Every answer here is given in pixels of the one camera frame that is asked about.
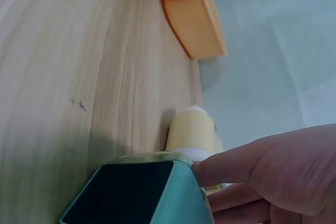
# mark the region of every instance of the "finger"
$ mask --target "finger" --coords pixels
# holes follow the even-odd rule
[[[246,183],[263,154],[273,141],[263,138],[227,152],[219,153],[194,166],[201,186],[219,183]]]
[[[244,205],[262,199],[249,184],[233,184],[208,196],[213,212]]]
[[[302,215],[283,210],[277,206],[270,206],[271,224],[301,224]]]
[[[214,213],[216,224],[254,224],[270,219],[269,202],[254,201],[243,206],[234,207]]]

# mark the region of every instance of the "black screen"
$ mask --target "black screen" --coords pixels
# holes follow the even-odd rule
[[[103,165],[62,219],[66,224],[149,224],[173,162]]]

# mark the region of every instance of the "wooden surface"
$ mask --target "wooden surface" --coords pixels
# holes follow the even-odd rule
[[[88,176],[201,103],[159,0],[0,0],[0,223],[55,223]]]

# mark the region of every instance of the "teal object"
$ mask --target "teal object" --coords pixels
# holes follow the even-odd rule
[[[214,224],[205,192],[178,153],[117,158],[101,166],[60,224]]]
[[[214,224],[204,191],[191,168],[174,161],[174,167],[150,224]]]

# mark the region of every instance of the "orange object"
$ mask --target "orange object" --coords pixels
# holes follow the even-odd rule
[[[227,49],[214,0],[162,0],[167,19],[190,57],[226,55]]]

